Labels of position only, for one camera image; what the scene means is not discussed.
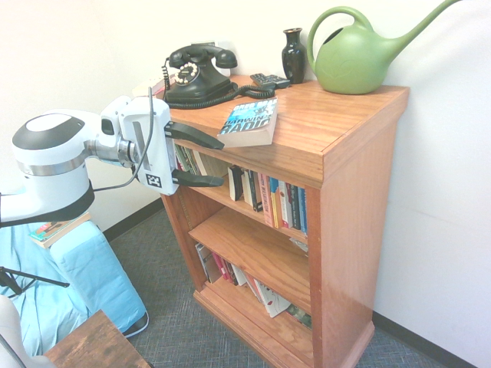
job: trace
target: black cable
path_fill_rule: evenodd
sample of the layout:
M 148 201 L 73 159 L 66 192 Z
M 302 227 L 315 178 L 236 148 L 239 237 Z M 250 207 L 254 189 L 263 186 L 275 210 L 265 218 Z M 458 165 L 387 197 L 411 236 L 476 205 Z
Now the black cable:
M 2 336 L 0 333 L 0 344 L 3 345 L 3 347 L 8 351 L 8 353 L 11 355 L 12 359 L 15 360 L 15 362 L 21 367 L 21 368 L 27 368 L 22 362 L 21 358 L 17 355 L 17 353 L 12 349 L 12 347 L 8 344 L 7 340 Z
M 231 101 L 239 95 L 252 97 L 257 100 L 263 98 L 270 98 L 275 96 L 275 90 L 263 87 L 252 86 L 250 84 L 246 86 L 239 87 L 237 83 L 231 83 L 233 92 L 230 94 L 226 94 L 223 97 L 218 97 L 216 99 L 204 102 L 197 103 L 170 103 L 167 102 L 167 105 L 173 109 L 180 110 L 194 110 L 194 109 L 204 109 L 205 107 L 215 106 L 217 104 L 221 104 L 223 102 Z
M 165 89 L 163 90 L 163 99 L 166 98 L 166 92 L 170 89 L 170 79 L 169 79 L 169 70 L 167 69 L 167 63 L 169 62 L 169 58 L 162 65 L 162 74 L 163 74 L 163 82 Z
M 109 189 L 123 188 L 124 186 L 130 185 L 131 182 L 133 182 L 135 180 L 135 178 L 137 177 L 138 172 L 140 171 L 140 167 L 143 164 L 143 160 L 147 156 L 148 147 L 150 146 L 150 142 L 152 140 L 152 135 L 153 135 L 153 100 L 152 100 L 153 97 L 152 97 L 152 87 L 148 87 L 148 98 L 150 100 L 150 132 L 148 133 L 147 143 L 145 144 L 145 148 L 143 149 L 143 153 L 141 155 L 140 162 L 138 163 L 138 166 L 135 169 L 135 172 L 133 173 L 133 175 L 131 176 L 131 178 L 127 182 L 125 182 L 124 184 L 120 184 L 118 186 L 106 186 L 104 188 L 97 188 L 97 189 L 94 189 L 94 192 L 100 192 L 102 190 L 109 190 Z

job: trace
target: rotary telephone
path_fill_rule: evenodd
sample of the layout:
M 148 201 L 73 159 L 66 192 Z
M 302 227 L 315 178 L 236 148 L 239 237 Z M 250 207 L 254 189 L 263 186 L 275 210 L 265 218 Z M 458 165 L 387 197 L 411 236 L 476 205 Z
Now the rotary telephone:
M 247 85 L 238 87 L 228 77 L 220 74 L 217 67 L 231 69 L 237 66 L 237 58 L 230 50 L 205 44 L 192 44 L 174 51 L 162 66 L 165 80 L 163 100 L 175 109 L 201 109 L 230 101 L 235 97 L 249 96 L 256 99 L 270 98 L 274 89 Z M 171 86 L 167 62 L 178 68 L 175 83 Z

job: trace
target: bookshelf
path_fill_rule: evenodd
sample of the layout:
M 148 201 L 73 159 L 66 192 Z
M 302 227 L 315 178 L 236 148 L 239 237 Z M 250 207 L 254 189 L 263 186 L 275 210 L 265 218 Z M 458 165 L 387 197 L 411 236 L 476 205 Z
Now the bookshelf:
M 226 185 L 181 186 L 162 196 L 195 299 L 270 365 L 354 367 L 370 342 L 394 137 L 408 95 L 406 87 L 387 86 L 362 96 L 330 94 L 309 81 L 277 90 L 270 146 L 215 151 L 177 141 L 305 189 L 307 235 L 267 226 L 261 212 L 232 201 Z M 232 108 L 247 100 L 171 110 L 171 117 L 215 136 Z M 290 237 L 308 243 L 308 257 Z M 270 318 L 246 287 L 223 279 L 210 284 L 197 242 L 309 313 L 312 330 L 286 313 Z

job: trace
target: gray carpet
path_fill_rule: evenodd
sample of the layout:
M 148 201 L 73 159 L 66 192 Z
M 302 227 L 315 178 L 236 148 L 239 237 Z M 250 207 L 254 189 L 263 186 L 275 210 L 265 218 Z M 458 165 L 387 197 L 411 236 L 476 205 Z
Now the gray carpet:
M 193 299 L 193 284 L 165 211 L 111 246 L 150 315 L 149 327 L 130 338 L 155 368 L 267 368 L 263 360 Z M 442 366 L 375 330 L 357 368 Z

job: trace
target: green watering can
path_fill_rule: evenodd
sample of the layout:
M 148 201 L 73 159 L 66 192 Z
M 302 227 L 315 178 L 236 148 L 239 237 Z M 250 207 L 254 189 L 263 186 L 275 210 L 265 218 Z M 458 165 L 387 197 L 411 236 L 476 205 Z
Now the green watering can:
M 308 34 L 308 62 L 325 90 L 338 94 L 367 94 L 382 85 L 392 60 L 443 10 L 458 1 L 461 0 L 444 1 L 412 31 L 399 38 L 383 38 L 375 33 L 368 19 L 356 9 L 338 6 L 327 10 Z M 337 13 L 351 15 L 354 23 L 331 34 L 314 60 L 315 32 L 328 16 Z

